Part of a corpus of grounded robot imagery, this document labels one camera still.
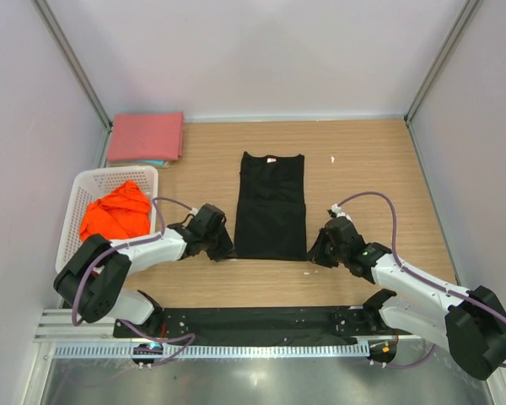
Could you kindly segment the black t-shirt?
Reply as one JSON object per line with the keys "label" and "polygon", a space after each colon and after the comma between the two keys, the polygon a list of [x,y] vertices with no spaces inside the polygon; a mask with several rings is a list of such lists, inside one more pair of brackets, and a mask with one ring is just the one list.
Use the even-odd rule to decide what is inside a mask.
{"label": "black t-shirt", "polygon": [[302,154],[256,157],[243,153],[234,249],[240,259],[306,259]]}

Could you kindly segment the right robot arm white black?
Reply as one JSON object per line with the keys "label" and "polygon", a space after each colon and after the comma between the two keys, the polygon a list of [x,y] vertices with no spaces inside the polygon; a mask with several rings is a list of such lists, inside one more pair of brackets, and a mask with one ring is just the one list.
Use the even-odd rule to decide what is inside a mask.
{"label": "right robot arm white black", "polygon": [[390,248],[365,242],[344,216],[320,229],[308,259],[323,267],[343,265],[380,286],[363,305],[363,324],[370,332],[389,328],[418,335],[481,381],[505,365],[506,311],[490,289],[466,289],[425,273]]}

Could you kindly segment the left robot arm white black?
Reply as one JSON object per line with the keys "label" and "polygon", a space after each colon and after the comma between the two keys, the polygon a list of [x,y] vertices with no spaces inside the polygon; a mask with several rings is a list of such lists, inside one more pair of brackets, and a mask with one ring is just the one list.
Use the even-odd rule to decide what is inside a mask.
{"label": "left robot arm white black", "polygon": [[146,293],[125,289],[126,279],[202,252],[214,262],[223,260],[234,248],[225,225],[225,213],[207,203],[151,235],[115,241],[92,235],[58,272],[53,288],[72,307],[75,326],[110,316],[143,337],[160,337],[163,308]]}

